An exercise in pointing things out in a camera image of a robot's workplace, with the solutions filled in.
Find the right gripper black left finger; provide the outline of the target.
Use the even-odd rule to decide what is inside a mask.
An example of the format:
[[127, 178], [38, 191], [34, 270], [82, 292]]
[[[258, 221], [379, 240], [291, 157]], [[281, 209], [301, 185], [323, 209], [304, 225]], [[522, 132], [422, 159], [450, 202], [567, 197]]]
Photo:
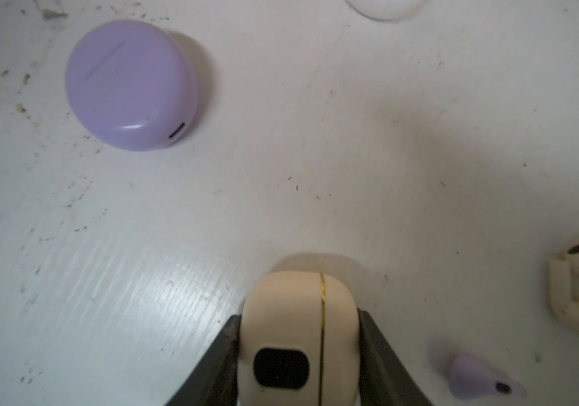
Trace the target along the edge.
[[241, 316], [228, 318], [206, 353], [166, 406], [238, 404], [237, 363]]

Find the purple round earbud case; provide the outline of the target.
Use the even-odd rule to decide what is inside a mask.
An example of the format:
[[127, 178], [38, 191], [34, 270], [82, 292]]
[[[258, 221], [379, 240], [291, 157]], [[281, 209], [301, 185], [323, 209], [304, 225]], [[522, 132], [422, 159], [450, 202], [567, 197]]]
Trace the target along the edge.
[[182, 139], [199, 108], [196, 71], [163, 29], [115, 20], [74, 46], [65, 72], [71, 111], [98, 140], [145, 152]]

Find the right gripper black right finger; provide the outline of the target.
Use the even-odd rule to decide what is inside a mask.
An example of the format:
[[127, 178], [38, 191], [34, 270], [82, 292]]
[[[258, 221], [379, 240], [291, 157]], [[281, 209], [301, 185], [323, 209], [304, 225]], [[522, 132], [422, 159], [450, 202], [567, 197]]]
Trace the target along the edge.
[[367, 311], [360, 326], [361, 406], [432, 406]]

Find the white round earbud case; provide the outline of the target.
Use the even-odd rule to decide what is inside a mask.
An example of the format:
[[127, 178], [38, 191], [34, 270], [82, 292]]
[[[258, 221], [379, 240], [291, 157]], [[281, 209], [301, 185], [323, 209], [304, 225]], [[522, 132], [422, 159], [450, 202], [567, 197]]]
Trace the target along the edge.
[[347, 0], [360, 15], [375, 21], [404, 20], [419, 12], [427, 0]]

